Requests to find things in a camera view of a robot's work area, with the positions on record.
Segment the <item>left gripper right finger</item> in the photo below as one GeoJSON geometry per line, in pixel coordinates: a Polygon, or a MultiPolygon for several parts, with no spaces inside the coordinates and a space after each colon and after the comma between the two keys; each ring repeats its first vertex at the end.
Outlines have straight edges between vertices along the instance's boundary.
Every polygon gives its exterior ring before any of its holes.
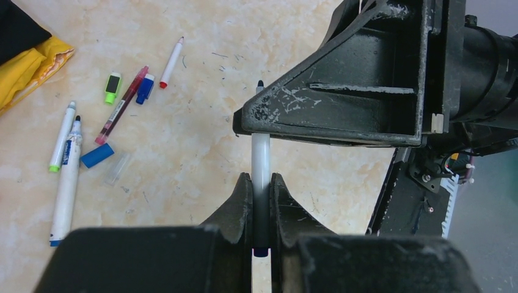
{"type": "Polygon", "coordinates": [[[312,261],[301,245],[305,236],[328,236],[335,233],[315,219],[290,194],[279,173],[270,184],[270,248],[272,292],[305,292],[305,276],[312,271],[312,261]]]}

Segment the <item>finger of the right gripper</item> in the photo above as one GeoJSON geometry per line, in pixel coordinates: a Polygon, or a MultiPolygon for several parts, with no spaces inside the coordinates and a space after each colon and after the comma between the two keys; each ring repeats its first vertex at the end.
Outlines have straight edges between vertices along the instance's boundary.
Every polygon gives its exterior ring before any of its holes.
{"type": "Polygon", "coordinates": [[[428,1],[343,1],[321,46],[233,116],[236,134],[343,146],[417,147],[428,1]]]}

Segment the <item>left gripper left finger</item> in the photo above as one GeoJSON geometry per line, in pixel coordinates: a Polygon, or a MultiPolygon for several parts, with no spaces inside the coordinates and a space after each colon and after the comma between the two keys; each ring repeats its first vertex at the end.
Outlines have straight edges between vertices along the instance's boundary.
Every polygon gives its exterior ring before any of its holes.
{"type": "Polygon", "coordinates": [[[208,292],[252,291],[253,190],[241,173],[229,198],[201,226],[214,233],[208,263],[208,292]]]}

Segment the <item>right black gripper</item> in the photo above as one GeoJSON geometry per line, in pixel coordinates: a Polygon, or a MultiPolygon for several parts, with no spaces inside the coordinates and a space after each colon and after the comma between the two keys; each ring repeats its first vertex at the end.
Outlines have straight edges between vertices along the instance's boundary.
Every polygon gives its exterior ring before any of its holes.
{"type": "Polygon", "coordinates": [[[426,146],[446,156],[517,148],[517,37],[481,27],[464,1],[432,1],[425,111],[444,116],[426,146]]]}

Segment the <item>white blue-ended marker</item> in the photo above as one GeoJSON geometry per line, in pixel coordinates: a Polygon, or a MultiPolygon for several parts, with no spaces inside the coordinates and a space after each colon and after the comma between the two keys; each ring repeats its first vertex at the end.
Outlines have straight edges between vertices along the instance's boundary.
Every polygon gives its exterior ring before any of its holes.
{"type": "Polygon", "coordinates": [[[269,254],[269,184],[270,184],[270,136],[253,133],[251,141],[251,179],[253,187],[253,254],[252,291],[258,292],[263,277],[259,260],[269,254]]]}

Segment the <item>blue white pen cap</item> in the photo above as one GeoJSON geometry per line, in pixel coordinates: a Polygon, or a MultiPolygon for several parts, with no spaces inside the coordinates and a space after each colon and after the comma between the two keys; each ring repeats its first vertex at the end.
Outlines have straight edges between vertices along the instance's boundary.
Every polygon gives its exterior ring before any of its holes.
{"type": "Polygon", "coordinates": [[[155,83],[155,77],[152,74],[146,74],[137,91],[137,97],[136,97],[137,104],[143,105],[143,103],[149,99],[151,91],[153,90],[153,87],[154,87],[154,83],[155,83]]]}

